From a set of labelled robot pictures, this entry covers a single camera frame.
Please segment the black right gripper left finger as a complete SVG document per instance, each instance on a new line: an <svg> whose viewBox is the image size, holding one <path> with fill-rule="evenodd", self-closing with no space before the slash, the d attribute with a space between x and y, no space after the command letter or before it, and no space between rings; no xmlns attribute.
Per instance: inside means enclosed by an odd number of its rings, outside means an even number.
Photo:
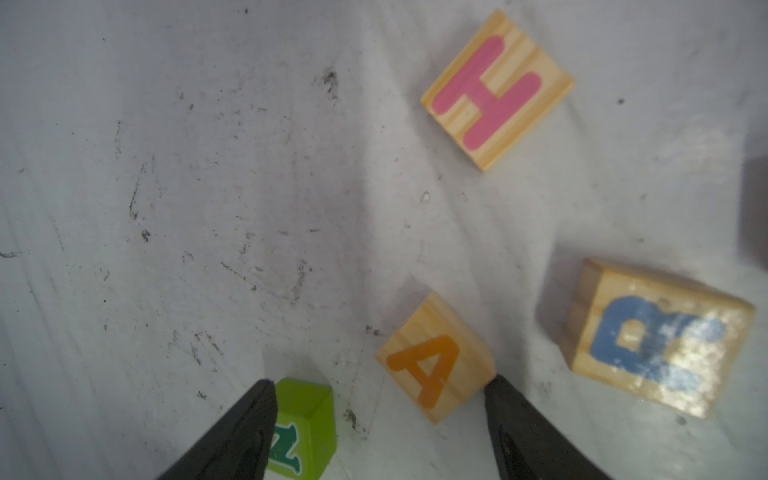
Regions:
<svg viewBox="0 0 768 480"><path fill-rule="evenodd" d="M277 415L274 382L256 382L159 479L262 479Z"/></svg>

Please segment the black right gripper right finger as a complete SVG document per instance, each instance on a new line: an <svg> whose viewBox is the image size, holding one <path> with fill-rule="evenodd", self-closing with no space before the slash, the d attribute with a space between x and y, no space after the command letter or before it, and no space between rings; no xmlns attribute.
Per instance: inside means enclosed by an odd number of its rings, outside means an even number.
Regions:
<svg viewBox="0 0 768 480"><path fill-rule="evenodd" d="M489 435L502 479L610 478L506 378L496 376L484 393Z"/></svg>

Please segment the wooden block orange A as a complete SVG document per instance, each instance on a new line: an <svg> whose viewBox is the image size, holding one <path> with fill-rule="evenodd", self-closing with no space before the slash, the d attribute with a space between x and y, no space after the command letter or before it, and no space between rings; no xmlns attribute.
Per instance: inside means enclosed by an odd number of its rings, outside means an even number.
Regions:
<svg viewBox="0 0 768 480"><path fill-rule="evenodd" d="M376 360L434 425L497 376L490 347L434 291L381 347Z"/></svg>

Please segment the wooden block blue R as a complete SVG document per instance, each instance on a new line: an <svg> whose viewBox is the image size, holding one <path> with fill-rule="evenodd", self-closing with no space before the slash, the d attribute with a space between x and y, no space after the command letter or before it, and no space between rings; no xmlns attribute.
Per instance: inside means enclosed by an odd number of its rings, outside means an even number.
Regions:
<svg viewBox="0 0 768 480"><path fill-rule="evenodd" d="M755 315L704 283L587 258L559 347L579 375L709 418Z"/></svg>

